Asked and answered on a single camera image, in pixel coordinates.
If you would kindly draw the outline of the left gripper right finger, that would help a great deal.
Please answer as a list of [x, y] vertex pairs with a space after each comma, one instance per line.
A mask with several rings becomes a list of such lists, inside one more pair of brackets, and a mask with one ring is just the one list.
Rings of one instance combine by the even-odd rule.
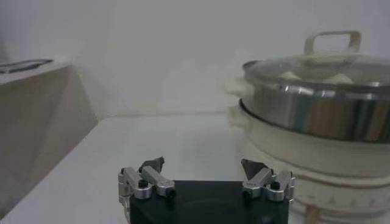
[[242, 159], [241, 166], [246, 175], [242, 182], [242, 196], [245, 207], [251, 207], [256, 200], [265, 198], [270, 203], [285, 203], [289, 209], [294, 199], [296, 176], [290, 170], [279, 173], [265, 163]]

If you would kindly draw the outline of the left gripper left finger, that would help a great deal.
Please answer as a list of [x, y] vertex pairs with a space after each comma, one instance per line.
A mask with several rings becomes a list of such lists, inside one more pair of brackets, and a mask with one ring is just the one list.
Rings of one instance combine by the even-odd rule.
[[124, 167], [118, 174], [118, 200], [125, 213], [130, 212], [130, 198], [147, 200], [152, 197], [153, 190], [164, 198], [176, 196], [175, 182], [165, 178], [162, 168], [164, 157], [147, 160], [138, 169]]

